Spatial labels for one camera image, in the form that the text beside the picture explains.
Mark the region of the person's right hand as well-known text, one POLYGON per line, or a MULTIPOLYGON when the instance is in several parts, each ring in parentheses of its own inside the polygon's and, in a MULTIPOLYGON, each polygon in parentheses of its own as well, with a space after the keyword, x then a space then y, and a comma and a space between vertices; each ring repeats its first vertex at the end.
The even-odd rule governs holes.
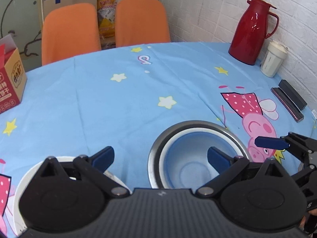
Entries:
POLYGON ((316 232, 316 208, 307 208, 306 213, 303 216, 299 228, 308 236, 313 235, 316 232))

